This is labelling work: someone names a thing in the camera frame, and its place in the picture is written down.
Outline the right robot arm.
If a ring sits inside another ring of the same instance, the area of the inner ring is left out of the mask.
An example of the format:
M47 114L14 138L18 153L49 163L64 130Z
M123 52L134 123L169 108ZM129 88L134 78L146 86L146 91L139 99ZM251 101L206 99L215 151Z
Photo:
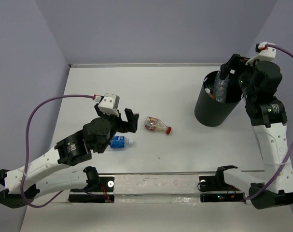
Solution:
M239 54L220 67L220 78L229 77L238 84L245 98L246 113L259 145L265 175L257 179L236 166L222 166L216 171L214 184L218 189L234 186L245 201L256 209L293 204L293 168L287 145L287 115L275 93L282 80L280 67L270 60L251 61Z

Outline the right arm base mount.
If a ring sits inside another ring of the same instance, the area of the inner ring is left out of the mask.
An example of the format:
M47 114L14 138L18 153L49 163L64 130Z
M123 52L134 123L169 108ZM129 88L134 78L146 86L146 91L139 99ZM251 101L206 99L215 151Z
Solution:
M215 174L199 177L197 189L200 192L201 203L242 202L246 204L243 193L224 181L223 173L230 169L237 169L237 167L234 165L221 166L217 168Z

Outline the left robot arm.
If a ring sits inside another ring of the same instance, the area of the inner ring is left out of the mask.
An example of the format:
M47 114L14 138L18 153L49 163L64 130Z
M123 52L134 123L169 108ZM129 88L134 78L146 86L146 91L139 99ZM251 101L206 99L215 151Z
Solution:
M76 133L59 141L48 152L15 170L0 170L0 204L8 208L20 208L32 203L34 199L46 194L80 189L93 192L101 185L95 167L85 167L81 171L59 174L92 158L92 153L102 154L111 144L113 136L120 133L135 133L139 115L125 109L126 121L117 111L105 113L95 105L98 117L87 123Z

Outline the clear unlabeled bottle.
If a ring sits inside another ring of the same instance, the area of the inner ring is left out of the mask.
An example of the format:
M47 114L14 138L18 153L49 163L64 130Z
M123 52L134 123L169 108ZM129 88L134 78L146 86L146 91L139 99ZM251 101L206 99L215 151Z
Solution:
M229 77L227 76L225 79L221 79L220 74L221 72L218 71L215 76L214 86L213 86L213 97L216 101L225 103Z

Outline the orange juice bottle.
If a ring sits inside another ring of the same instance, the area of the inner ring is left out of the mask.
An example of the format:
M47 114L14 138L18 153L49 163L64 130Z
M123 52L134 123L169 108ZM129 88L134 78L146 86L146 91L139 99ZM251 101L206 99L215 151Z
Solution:
M211 92L211 90L209 88L205 88L205 92L211 97L213 98L213 94Z

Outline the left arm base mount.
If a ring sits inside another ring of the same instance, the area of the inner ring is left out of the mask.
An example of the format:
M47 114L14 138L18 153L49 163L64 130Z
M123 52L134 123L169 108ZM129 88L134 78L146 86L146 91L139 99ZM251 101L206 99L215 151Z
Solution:
M70 203L114 203L114 175L99 175L95 167L86 167L86 187L71 189L68 197Z

